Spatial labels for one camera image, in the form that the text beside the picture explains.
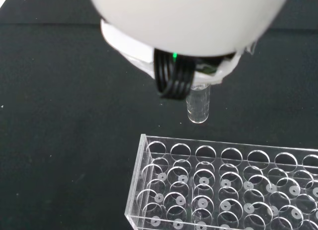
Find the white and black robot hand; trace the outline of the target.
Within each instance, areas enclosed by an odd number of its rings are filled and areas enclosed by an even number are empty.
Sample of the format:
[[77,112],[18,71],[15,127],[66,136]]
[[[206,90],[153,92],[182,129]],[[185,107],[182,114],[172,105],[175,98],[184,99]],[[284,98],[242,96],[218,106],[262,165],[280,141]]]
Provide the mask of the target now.
[[91,0],[105,41],[175,100],[195,85],[220,84],[286,1]]

